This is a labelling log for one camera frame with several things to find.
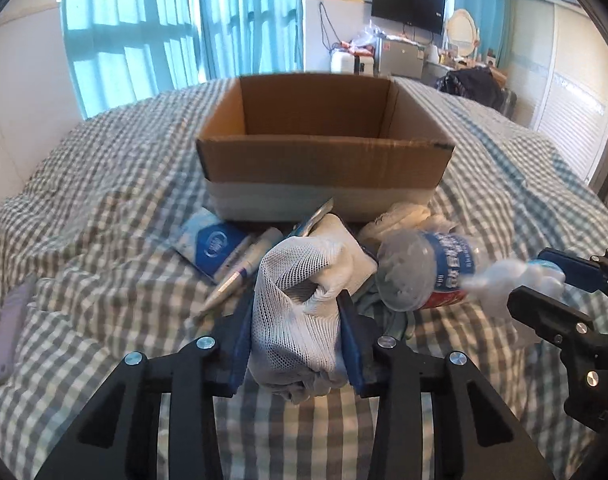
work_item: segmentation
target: tissue packet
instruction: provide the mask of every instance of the tissue packet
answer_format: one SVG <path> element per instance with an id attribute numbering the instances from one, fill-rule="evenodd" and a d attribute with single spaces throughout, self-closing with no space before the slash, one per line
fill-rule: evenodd
<path id="1" fill-rule="evenodd" d="M 251 237 L 201 208 L 173 237 L 173 247 L 209 279 L 218 283 L 251 243 Z"/>

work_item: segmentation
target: purple phone case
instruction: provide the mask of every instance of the purple phone case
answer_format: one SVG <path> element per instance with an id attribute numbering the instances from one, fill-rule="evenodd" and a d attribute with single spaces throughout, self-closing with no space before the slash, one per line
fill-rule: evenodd
<path id="1" fill-rule="evenodd" d="M 15 348 L 36 283 L 37 277 L 30 274 L 4 299 L 0 311 L 0 384 L 7 381 L 14 370 Z"/>

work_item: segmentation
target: bed sheet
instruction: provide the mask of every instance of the bed sheet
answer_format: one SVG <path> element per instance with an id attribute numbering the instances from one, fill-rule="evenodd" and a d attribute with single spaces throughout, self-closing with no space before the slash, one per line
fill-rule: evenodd
<path id="1" fill-rule="evenodd" d="M 608 246 L 607 209 L 549 140 L 474 102 L 401 83 L 457 145 L 429 205 L 434 213 L 479 237 L 493 258 L 532 258 L 545 246 L 589 256 Z M 208 283 L 168 240 L 209 206 L 194 137 L 229 85 L 164 93 L 81 123 L 0 209 L 0 304 L 28 273 L 39 276 L 15 372 L 0 386 L 0 456 L 19 480 L 37 474 L 127 352 L 167 354 L 212 325 L 215 314 L 201 311 Z M 564 301 L 608 332 L 601 293 L 568 289 Z M 373 306 L 375 314 L 382 308 Z M 405 339 L 434 355 L 465 351 L 555 475 L 574 471 L 593 435 L 562 411 L 566 374 L 556 348 L 514 350 L 512 327 L 474 303 L 415 313 Z M 376 407 L 349 386 L 294 406 L 247 378 L 236 396 L 215 402 L 225 478 L 365 479 Z"/>

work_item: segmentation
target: open cardboard box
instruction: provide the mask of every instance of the open cardboard box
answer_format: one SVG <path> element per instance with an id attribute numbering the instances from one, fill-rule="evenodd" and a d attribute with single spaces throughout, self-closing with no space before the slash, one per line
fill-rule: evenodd
<path id="1" fill-rule="evenodd" d="M 333 197 L 345 221 L 370 221 L 426 204 L 453 141 L 402 82 L 291 73 L 231 82 L 197 150 L 221 218 L 300 221 Z"/>

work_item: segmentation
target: black tv screen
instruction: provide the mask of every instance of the black tv screen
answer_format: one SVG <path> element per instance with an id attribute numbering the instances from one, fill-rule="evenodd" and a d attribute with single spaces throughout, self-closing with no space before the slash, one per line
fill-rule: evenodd
<path id="1" fill-rule="evenodd" d="M 441 34 L 446 0 L 372 0 L 370 15 Z"/>

